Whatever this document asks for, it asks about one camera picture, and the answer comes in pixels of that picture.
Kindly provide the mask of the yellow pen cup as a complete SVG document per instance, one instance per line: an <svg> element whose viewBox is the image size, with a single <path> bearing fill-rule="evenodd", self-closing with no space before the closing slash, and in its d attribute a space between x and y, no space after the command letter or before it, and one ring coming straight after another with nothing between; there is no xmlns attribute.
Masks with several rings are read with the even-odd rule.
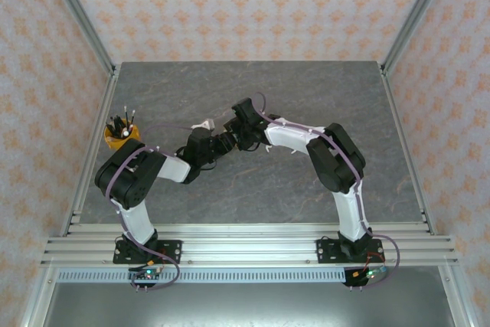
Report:
<svg viewBox="0 0 490 327"><path fill-rule="evenodd" d="M113 136L111 134L110 130L106 127L104 129L104 133L103 133L105 143L108 145L108 147L110 149L118 150L130 139L136 139L136 140L140 141L141 136L140 136L138 126L133 125L133 126L131 126L131 128L132 128L131 133L128 134L128 136L120 139L120 138L116 138L115 136Z"/></svg>

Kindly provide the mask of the grey metal panel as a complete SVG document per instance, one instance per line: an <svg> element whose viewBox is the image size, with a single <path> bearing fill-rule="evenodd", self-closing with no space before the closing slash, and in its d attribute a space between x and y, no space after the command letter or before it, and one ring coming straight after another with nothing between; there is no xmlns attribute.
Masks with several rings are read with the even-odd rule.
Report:
<svg viewBox="0 0 490 327"><path fill-rule="evenodd" d="M439 283L59 284L43 327L455 327Z"/></svg>

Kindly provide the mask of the aluminium table side rail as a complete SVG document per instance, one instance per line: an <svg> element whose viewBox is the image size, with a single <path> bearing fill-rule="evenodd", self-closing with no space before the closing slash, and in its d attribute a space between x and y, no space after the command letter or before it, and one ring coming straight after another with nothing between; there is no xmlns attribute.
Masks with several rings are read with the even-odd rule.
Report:
<svg viewBox="0 0 490 327"><path fill-rule="evenodd" d="M120 69L121 64L117 64L109 73L105 90L103 91L98 110L90 128L90 134L87 140L87 149L81 163L79 175L77 176L76 186L74 187L70 200L68 201L67 213L65 214L64 222L60 228L59 235L61 237L67 236L72 217L76 213L81 212L83 208L83 203L87 195L90 178L96 161L96 155L100 147L100 140L103 136L106 117L109 112L116 83L119 78Z"/></svg>
<svg viewBox="0 0 490 327"><path fill-rule="evenodd" d="M423 186L421 185L419 177L417 175L418 174L417 167L414 164L413 157L412 157L412 154L410 151L410 147L409 147L408 141L407 141L407 135L405 134L404 129L403 129L403 123L402 123L401 115L399 114L399 111L397 108L396 101L394 99L393 89L390 85L390 81L388 79L388 75L387 75L387 72L386 72L384 66L382 64L378 64L378 66L379 66L381 79L382 79L382 82L384 85L384 89L385 89L386 94L387 94L388 103L390 104L390 109L391 109L391 112L392 112L392 115L394 118L395 125L397 127L398 136L400 138L400 144L402 146L403 153L404 153L404 156L405 156L405 159L407 162L407 167L408 167L408 170L410 173L411 181L412 181L413 188L414 188L414 191L416 194L416 199L417 199L417 203L418 203L419 208L420 208L421 216L424 219L424 221L428 227L429 233L431 235L437 235L437 230L435 228L435 225L433 224L433 216L430 212L430 208L428 207L428 205L426 203L426 196L424 194Z"/></svg>

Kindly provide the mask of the aluminium base rail beam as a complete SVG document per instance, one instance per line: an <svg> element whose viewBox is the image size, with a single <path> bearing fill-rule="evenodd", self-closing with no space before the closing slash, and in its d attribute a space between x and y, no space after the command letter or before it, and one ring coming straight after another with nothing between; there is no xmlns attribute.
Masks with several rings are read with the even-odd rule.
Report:
<svg viewBox="0 0 490 327"><path fill-rule="evenodd" d="M378 223L386 263L439 266L457 263L460 255L450 236L431 235L424 222ZM315 242L335 239L334 224L158 224L164 240L181 240L183 267L315 267ZM48 267L112 265L114 240L122 233L116 224L72 224L66 237L47 241L41 258Z"/></svg>

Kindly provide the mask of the aluminium frame post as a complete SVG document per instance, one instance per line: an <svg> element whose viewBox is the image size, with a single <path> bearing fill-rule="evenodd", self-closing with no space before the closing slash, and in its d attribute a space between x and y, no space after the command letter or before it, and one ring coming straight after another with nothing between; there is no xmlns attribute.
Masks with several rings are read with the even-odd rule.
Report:
<svg viewBox="0 0 490 327"><path fill-rule="evenodd" d="M384 62L380 64L381 73L387 76L396 66L397 60L417 29L432 0L416 0L410 9L400 31L392 43Z"/></svg>
<svg viewBox="0 0 490 327"><path fill-rule="evenodd" d="M85 38L96 55L97 60L102 65L103 69L112 76L116 65L113 63L108 51L106 50L100 36L96 32L93 22L90 20L81 0L64 0L70 13L75 21L80 26Z"/></svg>

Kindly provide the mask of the aluminium frame leg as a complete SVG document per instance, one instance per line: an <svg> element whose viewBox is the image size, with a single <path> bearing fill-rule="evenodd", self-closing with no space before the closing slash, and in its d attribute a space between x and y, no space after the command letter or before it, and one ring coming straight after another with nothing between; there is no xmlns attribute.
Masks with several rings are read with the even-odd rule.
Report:
<svg viewBox="0 0 490 327"><path fill-rule="evenodd" d="M56 267L41 268L28 299L26 310L21 320L21 327L44 326L58 274L59 269Z"/></svg>
<svg viewBox="0 0 490 327"><path fill-rule="evenodd" d="M455 327L474 327L471 312L467 307L461 271L458 266L438 266L440 278L449 304Z"/></svg>

